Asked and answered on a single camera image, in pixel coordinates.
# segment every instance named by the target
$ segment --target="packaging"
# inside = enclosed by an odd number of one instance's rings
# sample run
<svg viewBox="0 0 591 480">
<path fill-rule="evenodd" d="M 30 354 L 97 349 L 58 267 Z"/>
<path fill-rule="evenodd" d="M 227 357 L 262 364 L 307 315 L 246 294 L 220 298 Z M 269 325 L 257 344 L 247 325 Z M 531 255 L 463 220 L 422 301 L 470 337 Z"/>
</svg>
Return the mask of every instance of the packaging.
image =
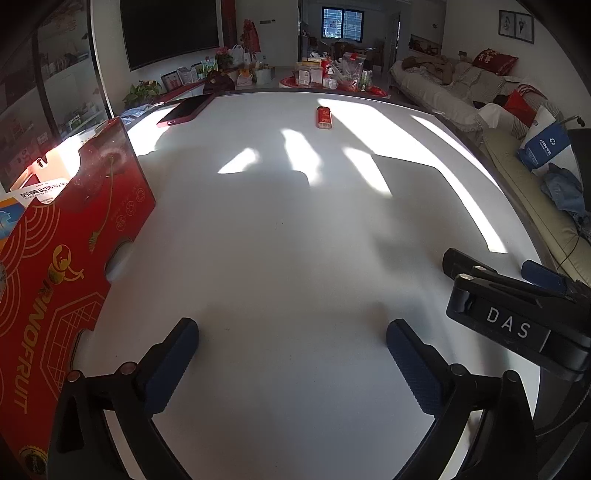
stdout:
<svg viewBox="0 0 591 480">
<path fill-rule="evenodd" d="M 193 83 L 193 79 L 191 77 L 191 70 L 187 67 L 180 67 L 177 69 L 178 76 L 183 82 L 183 85 L 188 85 L 189 83 Z"/>
<path fill-rule="evenodd" d="M 310 85 L 310 71 L 309 70 L 299 70 L 298 75 L 296 77 L 297 84 L 303 86 Z"/>
<path fill-rule="evenodd" d="M 135 239 L 155 206 L 119 118 L 80 148 L 79 161 L 50 203 L 40 197 L 57 186 L 0 199 L 5 220 L 19 217 L 0 251 L 0 432 L 35 479 L 45 478 L 74 345 L 82 330 L 94 329 L 111 287 L 105 265 Z"/>
<path fill-rule="evenodd" d="M 257 85 L 267 85 L 271 83 L 271 69 L 256 70 L 255 81 Z"/>
<path fill-rule="evenodd" d="M 322 69 L 314 67 L 310 69 L 310 83 L 318 83 L 322 85 Z"/>
<path fill-rule="evenodd" d="M 199 62 L 191 66 L 191 82 L 195 83 L 205 78 L 203 63 Z"/>
</svg>

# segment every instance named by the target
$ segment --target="potted plant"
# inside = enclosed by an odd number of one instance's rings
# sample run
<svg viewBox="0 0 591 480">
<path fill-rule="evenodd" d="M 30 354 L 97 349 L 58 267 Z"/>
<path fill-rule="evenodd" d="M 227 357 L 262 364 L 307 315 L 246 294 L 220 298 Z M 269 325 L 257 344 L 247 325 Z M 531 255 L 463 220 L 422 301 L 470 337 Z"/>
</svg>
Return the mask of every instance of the potted plant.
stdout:
<svg viewBox="0 0 591 480">
<path fill-rule="evenodd" d="M 149 103 L 154 97 L 160 95 L 161 87 L 156 80 L 145 82 L 139 81 L 138 86 L 131 85 L 129 93 L 123 99 L 125 102 L 125 109 L 135 108 L 137 106 L 145 105 Z"/>
<path fill-rule="evenodd" d="M 219 48 L 216 51 L 217 69 L 224 71 L 232 67 L 234 59 L 228 47 Z"/>
</svg>

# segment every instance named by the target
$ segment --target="red pillow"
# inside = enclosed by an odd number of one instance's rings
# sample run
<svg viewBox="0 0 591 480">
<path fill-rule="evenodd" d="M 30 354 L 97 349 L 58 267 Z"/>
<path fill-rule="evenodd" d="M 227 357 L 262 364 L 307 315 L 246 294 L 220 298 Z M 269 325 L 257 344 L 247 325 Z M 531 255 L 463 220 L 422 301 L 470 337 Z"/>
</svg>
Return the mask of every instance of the red pillow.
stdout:
<svg viewBox="0 0 591 480">
<path fill-rule="evenodd" d="M 518 57 L 499 53 L 491 48 L 482 50 L 474 59 L 472 65 L 480 69 L 488 70 L 497 75 L 507 75 L 519 60 Z"/>
<path fill-rule="evenodd" d="M 527 104 L 517 90 L 514 90 L 513 93 L 509 95 L 507 103 L 503 108 L 515 115 L 528 127 L 531 127 L 531 124 L 534 123 L 535 110 Z"/>
</svg>

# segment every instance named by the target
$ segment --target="couch cushion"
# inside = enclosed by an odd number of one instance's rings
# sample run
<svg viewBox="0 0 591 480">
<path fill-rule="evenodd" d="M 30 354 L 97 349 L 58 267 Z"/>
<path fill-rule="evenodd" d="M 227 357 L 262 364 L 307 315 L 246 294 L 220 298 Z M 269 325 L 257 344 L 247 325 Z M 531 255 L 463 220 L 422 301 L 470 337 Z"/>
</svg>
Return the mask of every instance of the couch cushion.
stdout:
<svg viewBox="0 0 591 480">
<path fill-rule="evenodd" d="M 579 236 L 571 217 L 558 210 L 542 193 L 541 179 L 519 161 L 516 155 L 519 141 L 505 132 L 489 128 L 484 132 L 483 142 L 495 166 L 530 214 L 552 256 L 562 263 L 562 268 L 572 279 L 583 280 L 591 286 L 591 245 L 583 238 L 577 243 Z"/>
</svg>

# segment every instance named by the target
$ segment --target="cable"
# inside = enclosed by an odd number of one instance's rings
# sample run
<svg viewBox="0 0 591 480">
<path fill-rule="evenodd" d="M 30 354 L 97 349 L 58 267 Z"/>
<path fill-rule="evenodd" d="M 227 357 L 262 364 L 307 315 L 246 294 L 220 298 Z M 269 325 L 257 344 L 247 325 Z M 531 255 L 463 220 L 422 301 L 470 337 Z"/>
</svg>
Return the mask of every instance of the cable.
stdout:
<svg viewBox="0 0 591 480">
<path fill-rule="evenodd" d="M 579 236 L 577 237 L 577 241 L 575 242 L 573 249 L 572 249 L 572 250 L 570 251 L 570 253 L 569 253 L 569 254 L 566 256 L 566 258 L 565 258 L 564 260 L 562 260 L 562 262 L 560 262 L 560 265 L 558 266 L 558 268 L 562 267 L 562 264 L 563 264 L 564 262 L 566 262 L 566 261 L 569 259 L 569 257 L 571 256 L 571 254 L 572 254 L 572 253 L 574 252 L 574 250 L 577 248 L 577 245 L 579 244 L 579 240 L 581 240 L 581 234 L 579 234 Z"/>
<path fill-rule="evenodd" d="M 585 392 L 585 395 L 583 395 L 583 398 L 581 398 L 581 401 L 579 402 L 579 405 L 577 405 L 577 408 L 575 408 L 572 413 L 566 417 L 563 421 L 561 421 L 556 427 L 552 427 L 550 430 L 547 431 L 543 431 L 541 433 L 536 434 L 536 438 L 542 437 L 544 435 L 547 435 L 550 432 L 555 431 L 556 429 L 559 429 L 562 425 L 564 425 L 566 422 L 568 422 L 571 418 L 573 418 L 574 414 L 577 413 L 579 411 L 579 409 L 581 408 L 581 406 L 583 405 L 584 401 L 587 399 L 587 396 L 589 395 L 589 392 L 591 391 L 591 383 L 589 383 L 589 386 L 587 387 L 587 391 Z"/>
</svg>

